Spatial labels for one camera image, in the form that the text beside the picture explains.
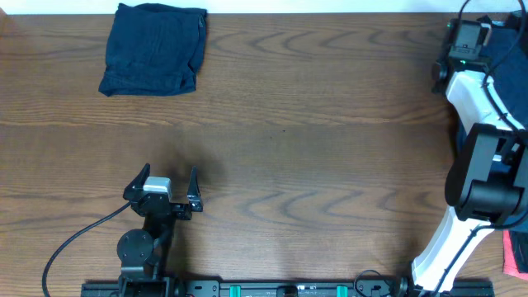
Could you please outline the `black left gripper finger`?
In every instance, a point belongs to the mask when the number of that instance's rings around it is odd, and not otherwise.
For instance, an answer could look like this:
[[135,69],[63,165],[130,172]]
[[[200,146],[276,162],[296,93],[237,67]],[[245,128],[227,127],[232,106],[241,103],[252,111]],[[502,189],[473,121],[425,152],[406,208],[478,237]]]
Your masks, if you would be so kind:
[[125,187],[123,198],[127,201],[140,201],[144,197],[144,184],[150,176],[150,164],[146,163],[139,174]]
[[192,212],[203,211],[203,201],[201,199],[200,188],[198,185],[196,167],[193,167],[191,169],[191,176],[186,196],[189,201],[189,206],[191,207]]

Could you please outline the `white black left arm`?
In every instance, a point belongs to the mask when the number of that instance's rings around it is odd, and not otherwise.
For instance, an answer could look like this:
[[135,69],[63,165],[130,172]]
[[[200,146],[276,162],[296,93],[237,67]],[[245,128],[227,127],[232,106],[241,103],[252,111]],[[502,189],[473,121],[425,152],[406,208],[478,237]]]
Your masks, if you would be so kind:
[[188,221],[195,212],[204,210],[195,167],[191,169],[186,197],[186,203],[172,202],[171,180],[152,177],[149,164],[124,189],[123,198],[144,218],[144,225],[126,232],[117,243],[121,261],[118,297],[186,295],[186,286],[166,272],[166,265],[175,223]]

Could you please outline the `blue denim shorts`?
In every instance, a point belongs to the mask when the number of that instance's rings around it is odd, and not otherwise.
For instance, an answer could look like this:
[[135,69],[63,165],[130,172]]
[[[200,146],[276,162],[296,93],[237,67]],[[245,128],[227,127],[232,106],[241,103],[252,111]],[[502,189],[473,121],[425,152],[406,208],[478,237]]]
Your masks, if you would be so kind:
[[443,229],[527,230],[527,45],[518,40],[507,26],[450,24],[434,66],[460,118]]

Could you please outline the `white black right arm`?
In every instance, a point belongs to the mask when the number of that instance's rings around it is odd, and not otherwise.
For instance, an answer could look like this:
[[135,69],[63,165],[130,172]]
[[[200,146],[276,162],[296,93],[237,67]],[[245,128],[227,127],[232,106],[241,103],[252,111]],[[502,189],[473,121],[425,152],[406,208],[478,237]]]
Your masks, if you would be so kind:
[[456,157],[447,209],[397,296],[491,296],[488,281],[457,279],[495,231],[527,230],[527,19],[449,21],[433,64],[433,92],[455,108]]

